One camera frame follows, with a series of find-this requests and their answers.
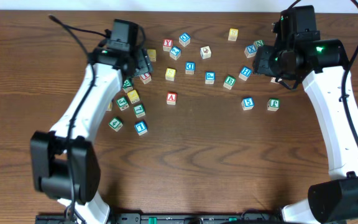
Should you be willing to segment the red I block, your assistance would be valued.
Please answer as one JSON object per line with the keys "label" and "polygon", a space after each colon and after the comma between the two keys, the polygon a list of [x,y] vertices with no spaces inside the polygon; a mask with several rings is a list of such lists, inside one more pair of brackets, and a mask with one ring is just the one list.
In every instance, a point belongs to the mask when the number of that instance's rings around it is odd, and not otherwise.
{"label": "red I block", "polygon": [[152,77],[150,73],[143,73],[139,75],[139,78],[143,84],[147,84],[152,81]]}

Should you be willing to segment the red A block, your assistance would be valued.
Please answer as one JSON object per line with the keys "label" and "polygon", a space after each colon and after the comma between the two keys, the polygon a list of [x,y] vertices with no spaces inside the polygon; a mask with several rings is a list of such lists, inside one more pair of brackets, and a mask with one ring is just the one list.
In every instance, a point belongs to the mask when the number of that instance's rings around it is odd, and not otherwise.
{"label": "red A block", "polygon": [[167,104],[168,105],[176,105],[177,103],[177,94],[173,92],[167,93]]}

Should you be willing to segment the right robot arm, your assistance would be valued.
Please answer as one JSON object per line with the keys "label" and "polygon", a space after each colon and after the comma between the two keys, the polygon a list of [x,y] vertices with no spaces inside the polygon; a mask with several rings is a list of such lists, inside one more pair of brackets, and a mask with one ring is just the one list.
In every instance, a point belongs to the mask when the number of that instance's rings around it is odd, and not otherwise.
{"label": "right robot arm", "polygon": [[283,207],[283,221],[332,223],[358,218],[358,107],[341,41],[263,45],[253,68],[257,74],[303,85],[328,155],[331,180],[312,185],[306,199]]}

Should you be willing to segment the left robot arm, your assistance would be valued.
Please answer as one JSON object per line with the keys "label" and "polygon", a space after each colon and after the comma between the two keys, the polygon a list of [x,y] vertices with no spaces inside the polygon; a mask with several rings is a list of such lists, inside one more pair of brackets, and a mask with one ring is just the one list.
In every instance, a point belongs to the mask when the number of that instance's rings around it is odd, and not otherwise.
{"label": "left robot arm", "polygon": [[30,139],[34,187],[66,207],[61,215],[37,215],[36,223],[108,223],[109,205],[98,192],[101,169],[93,143],[108,105],[128,76],[117,56],[96,48],[93,63],[64,115],[49,132]]}

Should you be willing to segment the blue 2 block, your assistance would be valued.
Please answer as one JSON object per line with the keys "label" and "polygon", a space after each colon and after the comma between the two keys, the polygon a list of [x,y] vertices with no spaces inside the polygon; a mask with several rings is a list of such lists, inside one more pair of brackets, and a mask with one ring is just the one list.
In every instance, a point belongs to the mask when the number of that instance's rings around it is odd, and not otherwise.
{"label": "blue 2 block", "polygon": [[170,57],[174,60],[178,60],[181,56],[181,49],[173,46],[170,50]]}

